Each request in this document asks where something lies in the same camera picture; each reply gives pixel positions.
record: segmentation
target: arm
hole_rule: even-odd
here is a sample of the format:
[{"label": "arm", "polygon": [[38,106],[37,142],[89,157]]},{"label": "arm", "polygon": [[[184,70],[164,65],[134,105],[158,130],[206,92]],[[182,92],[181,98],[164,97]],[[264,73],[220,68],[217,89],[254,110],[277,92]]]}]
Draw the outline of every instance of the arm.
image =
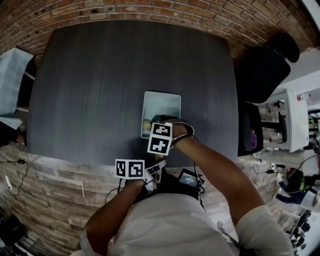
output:
[{"label": "arm", "polygon": [[[184,126],[173,126],[174,137],[185,133]],[[209,182],[224,195],[234,226],[250,210],[265,204],[248,177],[223,155],[192,137],[178,141],[175,146],[190,158]]]},{"label": "arm", "polygon": [[107,255],[108,242],[117,233],[144,184],[143,180],[129,182],[88,220],[85,225],[86,235],[94,252]]}]

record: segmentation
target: red brick wall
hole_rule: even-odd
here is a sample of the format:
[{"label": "red brick wall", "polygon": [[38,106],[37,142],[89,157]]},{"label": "red brick wall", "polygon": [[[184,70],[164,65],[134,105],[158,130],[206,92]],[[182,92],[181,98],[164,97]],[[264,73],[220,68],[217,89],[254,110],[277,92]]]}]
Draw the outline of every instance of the red brick wall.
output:
[{"label": "red brick wall", "polygon": [[223,37],[234,59],[281,31],[302,52],[318,44],[313,21],[299,0],[4,0],[0,54],[18,46],[39,63],[53,30],[123,19],[171,23]]}]

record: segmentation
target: black office chair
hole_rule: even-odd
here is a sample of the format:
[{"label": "black office chair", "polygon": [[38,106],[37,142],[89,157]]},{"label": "black office chair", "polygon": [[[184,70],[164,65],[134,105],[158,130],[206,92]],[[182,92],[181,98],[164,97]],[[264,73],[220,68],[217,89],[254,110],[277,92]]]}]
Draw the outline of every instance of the black office chair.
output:
[{"label": "black office chair", "polygon": [[[291,69],[284,58],[297,61],[300,54],[299,48],[288,34],[277,35],[267,46],[269,48],[260,46],[250,49],[245,56],[245,68],[238,70],[242,73],[240,82],[237,84],[239,157],[250,155],[263,149],[263,127],[278,130],[282,133],[282,142],[285,143],[287,141],[285,117],[279,112],[279,123],[261,122],[259,109],[252,103],[260,104],[265,102],[277,86],[289,75]],[[254,149],[252,131],[255,132],[257,138],[257,145]]]}]

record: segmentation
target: floor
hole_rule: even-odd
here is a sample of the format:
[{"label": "floor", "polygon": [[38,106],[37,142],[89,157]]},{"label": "floor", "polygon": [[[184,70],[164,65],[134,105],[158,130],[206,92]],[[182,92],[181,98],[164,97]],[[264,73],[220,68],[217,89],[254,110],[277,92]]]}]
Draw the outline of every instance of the floor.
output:
[{"label": "floor", "polygon": [[[19,196],[9,194],[5,171],[14,187],[11,193],[16,194],[26,172],[26,164],[0,164],[0,205],[7,214],[16,215],[25,225],[28,238],[23,238],[21,243],[35,255],[69,255],[75,249],[89,217],[105,203],[107,193],[119,183],[109,166],[90,166],[31,155],[23,146],[16,145],[2,147],[0,155],[4,161],[23,159],[28,163]],[[259,166],[260,172],[270,168],[270,163],[261,163],[252,155],[239,157],[237,164],[251,181],[256,177],[252,168],[254,164]],[[173,174],[179,172],[177,169],[169,171]],[[286,229],[292,225],[292,219],[281,214],[282,210],[294,213],[299,208],[273,199],[277,189],[275,176],[265,176],[258,175],[256,183],[260,187],[255,186],[275,219]],[[202,201],[212,221],[215,224],[221,221],[223,228],[236,237],[225,198],[207,180]]]}]

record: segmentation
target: wooden table surface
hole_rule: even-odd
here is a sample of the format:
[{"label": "wooden table surface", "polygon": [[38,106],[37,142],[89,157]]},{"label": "wooden table surface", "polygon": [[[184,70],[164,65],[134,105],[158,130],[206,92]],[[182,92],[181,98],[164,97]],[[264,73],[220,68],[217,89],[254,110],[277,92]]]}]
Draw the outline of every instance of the wooden table surface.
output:
[{"label": "wooden table surface", "polygon": [[[181,118],[210,148],[236,161],[238,104],[226,40],[182,26],[99,21],[56,30],[30,100],[29,153],[91,165],[146,159],[145,91],[181,95]],[[175,148],[168,167],[193,163]]]}]

